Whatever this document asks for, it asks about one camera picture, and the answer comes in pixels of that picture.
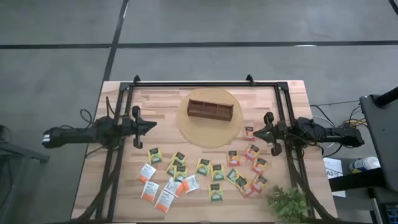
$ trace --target brown wooden organizer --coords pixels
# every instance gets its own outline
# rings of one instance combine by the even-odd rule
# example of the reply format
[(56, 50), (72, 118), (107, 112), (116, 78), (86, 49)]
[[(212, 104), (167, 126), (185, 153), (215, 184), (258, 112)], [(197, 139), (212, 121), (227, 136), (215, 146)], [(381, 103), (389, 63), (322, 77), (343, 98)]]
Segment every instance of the brown wooden organizer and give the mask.
[(233, 111), (234, 105), (211, 103), (191, 99), (189, 99), (187, 109), (188, 116), (217, 119), (222, 121), (231, 121)]

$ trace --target green tea packet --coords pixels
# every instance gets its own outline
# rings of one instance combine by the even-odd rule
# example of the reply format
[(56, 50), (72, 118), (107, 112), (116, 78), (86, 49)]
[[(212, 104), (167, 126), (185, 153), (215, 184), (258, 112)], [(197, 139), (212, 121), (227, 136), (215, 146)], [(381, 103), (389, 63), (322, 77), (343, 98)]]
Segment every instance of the green tea packet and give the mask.
[(239, 172), (236, 169), (231, 169), (231, 171), (227, 174), (226, 178), (231, 182), (231, 184), (233, 184), (234, 186), (236, 186), (236, 179), (239, 176)]
[(184, 164), (182, 162), (180, 162), (179, 159), (173, 158), (172, 161), (170, 162), (169, 167), (166, 170), (166, 173), (168, 175), (171, 175), (172, 177), (174, 177), (174, 169), (176, 166), (183, 166)]
[(199, 159), (197, 165), (197, 173), (202, 175), (208, 175), (210, 170), (210, 160)]
[(175, 158), (178, 159), (181, 163), (184, 163), (185, 159), (186, 159), (185, 155), (182, 154), (181, 152), (174, 153), (172, 159), (175, 159)]
[(223, 200), (223, 189), (221, 188), (221, 184), (209, 185), (209, 198), (211, 202)]
[(188, 169), (186, 166), (174, 167), (174, 181), (182, 182), (182, 180), (187, 178), (187, 176), (188, 176)]
[(162, 153), (158, 148), (150, 149), (148, 151), (148, 157), (150, 165), (162, 162)]
[(224, 180), (224, 168), (223, 165), (212, 165), (211, 167), (211, 178), (213, 181)]

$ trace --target tea bag packet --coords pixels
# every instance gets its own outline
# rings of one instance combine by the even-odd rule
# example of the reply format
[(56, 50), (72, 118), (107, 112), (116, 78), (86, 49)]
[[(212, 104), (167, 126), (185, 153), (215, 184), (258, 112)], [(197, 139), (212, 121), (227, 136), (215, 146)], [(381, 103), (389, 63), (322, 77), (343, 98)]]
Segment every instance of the tea bag packet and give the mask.
[(162, 162), (162, 153), (158, 148), (154, 149), (149, 149), (148, 151), (148, 157), (149, 157), (149, 164), (156, 164), (158, 162)]
[(159, 198), (156, 201), (155, 208), (159, 209), (160, 211), (167, 213), (169, 208), (174, 200), (174, 196), (167, 191), (163, 190), (160, 193)]
[(181, 152), (176, 152), (176, 153), (174, 153), (174, 155), (173, 155), (173, 157), (172, 157), (172, 160), (173, 160), (174, 158), (178, 159), (182, 164), (185, 163), (186, 157), (185, 157), (185, 155), (182, 154)]
[(234, 186), (236, 186), (236, 179), (239, 176), (239, 172), (236, 169), (231, 169), (231, 171), (227, 174), (226, 178), (231, 182), (231, 184), (233, 184)]
[(144, 190), (142, 191), (141, 198), (148, 200), (150, 202), (154, 202), (158, 188), (159, 184), (147, 181), (145, 183)]
[(243, 139), (254, 141), (253, 132), (254, 132), (254, 127), (250, 126), (243, 127)]
[(164, 187), (164, 190), (176, 197), (179, 197), (181, 196), (184, 187), (181, 182), (174, 181), (173, 177), (170, 177), (169, 181)]
[(176, 166), (183, 166), (184, 164), (182, 162), (180, 162), (179, 159), (172, 159), (172, 161), (170, 162), (169, 167), (166, 170), (166, 173), (168, 173), (168, 175), (171, 175), (172, 177), (174, 177), (174, 169)]
[(242, 193), (243, 197), (248, 197), (249, 195), (251, 195), (254, 192), (254, 190), (251, 187), (251, 184), (241, 174), (239, 174), (235, 183), (236, 183), (236, 187)]
[(209, 185), (209, 198), (211, 202), (223, 200), (223, 189), (221, 184), (210, 184)]
[(223, 165), (212, 165), (211, 166), (211, 179), (213, 181), (225, 179)]
[(251, 170), (262, 175), (264, 173), (264, 171), (266, 171), (267, 166), (268, 166), (268, 162), (265, 159), (261, 159), (260, 157), (258, 157), (253, 162), (253, 165), (251, 166)]
[(185, 193), (191, 192), (192, 190), (199, 189), (199, 183), (195, 175), (191, 175), (182, 180), (182, 185), (184, 186)]
[(174, 167), (174, 181), (182, 182), (183, 179), (187, 178), (188, 169), (186, 166)]
[(145, 164), (139, 173), (139, 180), (143, 183), (146, 183), (150, 178), (155, 174), (156, 169), (150, 166), (149, 164)]
[(244, 156), (246, 156), (251, 161), (254, 161), (259, 154), (260, 154), (260, 149), (254, 144), (250, 144), (249, 147), (244, 152)]
[(210, 171), (210, 160), (199, 159), (197, 165), (197, 173), (201, 175), (208, 175)]
[(229, 166), (239, 166), (241, 162), (239, 161), (239, 155), (237, 151), (228, 151), (226, 153), (227, 164)]
[(257, 175), (253, 179), (251, 186), (256, 192), (261, 193), (267, 183), (268, 180), (265, 177), (263, 177), (262, 175)]

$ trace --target black floor stripe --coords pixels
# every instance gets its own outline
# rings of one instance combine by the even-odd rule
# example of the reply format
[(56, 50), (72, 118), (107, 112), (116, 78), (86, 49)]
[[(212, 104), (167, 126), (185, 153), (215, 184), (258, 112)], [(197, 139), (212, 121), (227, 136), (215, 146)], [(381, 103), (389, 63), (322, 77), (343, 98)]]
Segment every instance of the black floor stripe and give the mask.
[(22, 44), (0, 45), (0, 49), (111, 49), (114, 57), (116, 49), (164, 49), (200, 47), (338, 47), (338, 46), (379, 46), (398, 45), (398, 40), (364, 41), (295, 41), (295, 42), (172, 42), (172, 43), (125, 43), (118, 44), (121, 28), (115, 32), (116, 44)]
[(366, 41), (298, 41), (298, 42), (175, 42), (118, 44), (121, 49), (163, 49), (197, 47), (336, 47), (336, 46), (371, 46), (398, 45), (398, 40)]
[(124, 16), (127, 10), (127, 5), (129, 4), (129, 0), (123, 0), (122, 8), (120, 9), (118, 25), (116, 26), (116, 30), (114, 31), (112, 47), (109, 52), (108, 61), (106, 62), (103, 82), (108, 81), (111, 76), (112, 66), (114, 62), (114, 57), (116, 55), (116, 50), (118, 49), (118, 43), (120, 39), (120, 34), (122, 32)]
[(0, 49), (108, 49), (111, 44), (9, 44)]

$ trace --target black metal frame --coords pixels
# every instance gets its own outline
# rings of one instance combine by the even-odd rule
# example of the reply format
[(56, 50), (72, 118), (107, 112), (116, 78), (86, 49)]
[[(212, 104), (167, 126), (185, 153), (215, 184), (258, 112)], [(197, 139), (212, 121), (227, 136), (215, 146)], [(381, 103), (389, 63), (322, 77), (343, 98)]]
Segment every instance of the black metal frame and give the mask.
[[(246, 78), (246, 81), (241, 81), (241, 82), (231, 82), (231, 81), (217, 81), (217, 82), (140, 82), (140, 78), (136, 76), (134, 78), (134, 81), (132, 83), (129, 82), (123, 82), (120, 83), (119, 86), (119, 95), (118, 95), (118, 100), (116, 103), (116, 109), (115, 109), (115, 116), (114, 116), (114, 122), (117, 123), (120, 117), (123, 116), (129, 116), (130, 113), (130, 107), (132, 105), (132, 94), (133, 90), (135, 87), (141, 87), (141, 88), (146, 88), (146, 87), (179, 87), (179, 86), (190, 86), (190, 87), (248, 87), (248, 86), (256, 86), (256, 87), (273, 87), (275, 91), (275, 97), (276, 97), (276, 102), (277, 102), (277, 107), (278, 107), (278, 114), (279, 114), (279, 122), (280, 123), (285, 123), (285, 113), (284, 113), (284, 108), (282, 105), (282, 97), (280, 92), (283, 91), (286, 99), (286, 104), (287, 104), (287, 111), (289, 114), (289, 120), (290, 123), (294, 123), (294, 112), (293, 112), (293, 106), (292, 106), (292, 101), (290, 99), (290, 93), (289, 93), (289, 86), (287, 82), (255, 82), (252, 78), (252, 76), (248, 75)], [(126, 109), (124, 111), (123, 115), (119, 115), (121, 112), (121, 105), (123, 101), (123, 96), (125, 91), (128, 91), (128, 96), (127, 96), (127, 102), (126, 102)], [(118, 183), (119, 183), (119, 176), (120, 176), (120, 171), (121, 171), (121, 163), (122, 163), (122, 158), (123, 158), (123, 152), (124, 152), (124, 142), (125, 139), (123, 139), (119, 145), (119, 147), (116, 150), (113, 149), (108, 149), (107, 155), (106, 155), (106, 161), (104, 165), (104, 172), (103, 172), (103, 178), (101, 181), (101, 188), (99, 190), (98, 195), (95, 197), (95, 199), (92, 201), (92, 203), (89, 205), (89, 207), (86, 209), (86, 211), (77, 219), (72, 219), (70, 222), (72, 223), (101, 223), (101, 222), (112, 222), (113, 220), (113, 215), (114, 215), (114, 207), (116, 204), (116, 197), (117, 197), (117, 192), (118, 192)], [(298, 157), (298, 168), (300, 170), (300, 177), (297, 177), (295, 175), (297, 173), (297, 170), (294, 166), (293, 162), (293, 157), (292, 157), (292, 148), (290, 144), (288, 144), (287, 141), (285, 141), (285, 148), (286, 148), (286, 155), (287, 155), (287, 164), (289, 167), (289, 172), (290, 172), (290, 181), (292, 183), (293, 187), (297, 187), (297, 182), (302, 181), (306, 185), (306, 188), (309, 189), (308, 186), (308, 179), (307, 179), (307, 172), (305, 170), (305, 165), (304, 165), (304, 160), (302, 156), (302, 151), (301, 149), (296, 149), (297, 157)], [(116, 162), (114, 165), (114, 169), (112, 172), (111, 170), (111, 161), (113, 157), (113, 152), (117, 151), (117, 156), (116, 156)], [(108, 207), (108, 213), (106, 217), (103, 217), (103, 207), (104, 207), (104, 198), (106, 195), (106, 192), (109, 190), (109, 188), (112, 186), (111, 189), (111, 195), (109, 198), (109, 207)], [(312, 205), (312, 202), (310, 199), (307, 198), (307, 205), (310, 207), (308, 210), (308, 217), (309, 218), (315, 218), (315, 212), (314, 212), (314, 207)], [(95, 218), (90, 219), (92, 215), (95, 213)]]

